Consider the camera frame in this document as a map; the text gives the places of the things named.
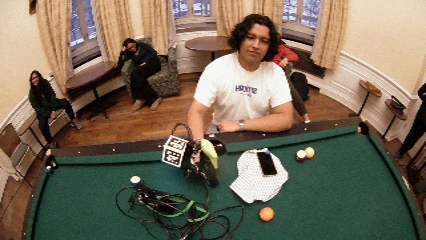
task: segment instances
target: smartphone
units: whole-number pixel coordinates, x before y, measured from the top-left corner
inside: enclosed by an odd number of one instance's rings
[[[277,169],[269,152],[257,152],[258,162],[261,164],[263,175],[275,175]]]

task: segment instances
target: gray armchair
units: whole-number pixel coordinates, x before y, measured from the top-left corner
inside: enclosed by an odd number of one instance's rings
[[[149,37],[143,37],[135,40],[137,42],[147,43],[151,46]],[[171,96],[179,93],[179,80],[177,78],[177,62],[175,62],[175,48],[170,47],[167,55],[158,55],[161,61],[161,71],[147,78],[149,85],[158,93],[159,97]],[[123,77],[123,83],[127,93],[130,92],[130,74],[134,70],[134,64],[131,60],[123,63],[121,68],[121,74]]]

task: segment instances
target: sitting person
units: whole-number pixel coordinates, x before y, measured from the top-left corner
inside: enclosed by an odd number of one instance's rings
[[[303,118],[304,123],[310,123],[304,102],[290,81],[291,70],[293,70],[291,63],[298,62],[298,56],[295,52],[293,52],[291,49],[285,46],[283,42],[281,42],[279,44],[278,54],[274,56],[273,62],[277,63],[278,66],[283,69],[285,76],[289,82],[294,109],[298,115]]]
[[[56,98],[56,94],[50,83],[42,78],[38,71],[32,71],[29,75],[29,103],[36,111],[38,119],[38,128],[48,142],[48,148],[56,148],[57,144],[53,141],[53,137],[49,129],[49,118],[56,119],[58,117],[58,109],[65,109],[65,113],[70,119],[70,123],[80,130],[82,128],[70,103],[66,99]]]
[[[123,63],[130,59],[135,66],[130,75],[130,91],[134,100],[131,111],[141,109],[145,103],[154,111],[161,103],[161,98],[151,89],[147,78],[161,70],[157,51],[146,43],[137,43],[134,39],[127,38],[122,43],[117,67],[121,69]]]
[[[215,59],[205,68],[187,111],[193,138],[203,133],[259,131],[291,128],[293,105],[287,82],[271,62],[278,36],[267,16],[250,14],[239,22],[227,41],[234,53]],[[203,120],[213,107],[213,122]]]

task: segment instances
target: yellow pool ball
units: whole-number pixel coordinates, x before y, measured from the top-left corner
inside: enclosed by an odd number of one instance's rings
[[[311,147],[307,147],[304,149],[304,152],[306,152],[306,158],[312,158],[314,157],[315,151],[314,151],[314,149]]]

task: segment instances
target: parquet floor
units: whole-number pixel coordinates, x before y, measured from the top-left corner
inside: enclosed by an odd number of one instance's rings
[[[137,141],[142,139],[165,138],[175,123],[186,122],[186,111],[191,102],[197,84],[197,74],[185,74],[181,78],[181,94],[163,99],[157,111],[143,107],[137,112],[130,112],[131,102],[123,88],[106,95],[118,103],[107,109],[109,118],[95,116],[91,121],[85,120],[90,106],[78,111],[78,119],[84,125],[81,130],[65,126],[54,139],[61,148],[94,145],[113,142]],[[336,101],[319,94],[316,89],[310,89],[310,100],[304,102],[311,121],[335,120],[355,114]],[[294,123],[300,123],[302,118],[294,112]],[[388,151],[400,146],[399,141],[386,143]],[[37,179],[44,171],[44,162],[34,160],[26,174],[26,179],[36,186]],[[22,231],[26,228],[25,214],[30,202],[32,188],[21,181],[9,178],[0,203],[0,240],[24,239]]]

